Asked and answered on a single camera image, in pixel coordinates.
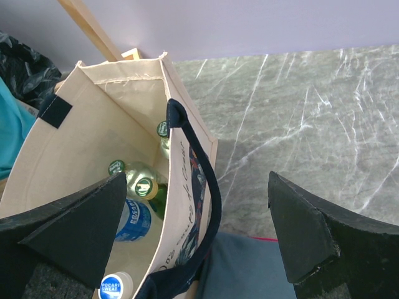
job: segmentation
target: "bottle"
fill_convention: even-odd
[[[137,196],[148,201],[155,214],[163,220],[168,197],[168,185],[157,183],[151,178],[142,178],[135,187]]]
[[[151,212],[138,201],[126,199],[115,241],[135,241],[147,235],[151,227]]]
[[[101,281],[100,299],[131,299],[133,296],[133,280],[126,272],[107,275]]]
[[[161,137],[161,153],[166,159],[169,159],[170,139],[168,138],[168,125],[166,124],[166,121],[160,122],[156,128],[156,132],[158,133],[159,137]]]
[[[150,178],[160,184],[168,182],[158,171],[139,161],[125,164],[122,160],[115,160],[108,167],[108,173],[110,175],[121,171],[124,171],[126,174],[127,197],[136,201],[142,201],[142,198],[135,192],[136,183],[142,178]]]

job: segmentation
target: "gray marble surface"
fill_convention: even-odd
[[[277,171],[362,215],[399,225],[399,46],[180,62],[219,139],[221,230],[275,237]]]

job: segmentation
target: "bag strap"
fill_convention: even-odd
[[[185,108],[174,99],[168,102],[167,116],[169,128],[181,128],[186,138],[195,152],[198,161],[203,168],[205,178],[208,182],[211,193],[211,219],[204,239],[198,246],[193,256],[184,265],[170,268],[149,274],[143,286],[138,292],[137,299],[172,299],[180,294],[184,287],[191,281],[193,275],[201,266],[203,260],[208,254],[211,244],[218,232],[222,205],[218,181],[214,174],[211,163],[204,152],[200,141],[195,135],[194,129],[188,121]]]

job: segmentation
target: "teal fabric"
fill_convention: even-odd
[[[9,176],[35,118],[11,94],[0,78],[0,179]]]

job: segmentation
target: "green bottle cap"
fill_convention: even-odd
[[[121,173],[124,170],[125,170],[125,162],[123,162],[122,160],[115,160],[108,167],[108,173],[110,175],[113,175],[114,173]]]
[[[143,199],[151,200],[158,193],[158,184],[150,178],[142,178],[135,187],[135,192]]]
[[[161,137],[168,137],[168,125],[166,124],[166,121],[161,121],[160,124],[156,128],[156,132],[158,135]]]

